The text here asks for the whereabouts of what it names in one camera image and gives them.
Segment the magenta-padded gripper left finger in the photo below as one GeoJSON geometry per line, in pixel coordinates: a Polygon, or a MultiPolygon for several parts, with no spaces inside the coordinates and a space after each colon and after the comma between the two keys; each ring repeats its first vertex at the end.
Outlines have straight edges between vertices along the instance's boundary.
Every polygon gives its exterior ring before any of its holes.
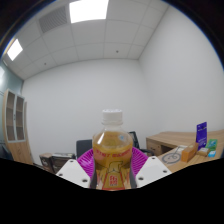
{"type": "Polygon", "coordinates": [[[97,177],[93,150],[88,150],[78,159],[69,159],[56,175],[80,187],[95,189],[97,177]]]}

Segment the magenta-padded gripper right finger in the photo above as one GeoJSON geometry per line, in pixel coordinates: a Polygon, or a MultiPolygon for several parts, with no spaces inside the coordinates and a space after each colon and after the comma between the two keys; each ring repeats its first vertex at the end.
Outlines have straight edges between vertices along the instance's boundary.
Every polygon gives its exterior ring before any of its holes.
{"type": "Polygon", "coordinates": [[[132,149],[130,164],[132,189],[146,186],[170,174],[171,171],[156,156],[148,157],[139,149],[132,149]]]}

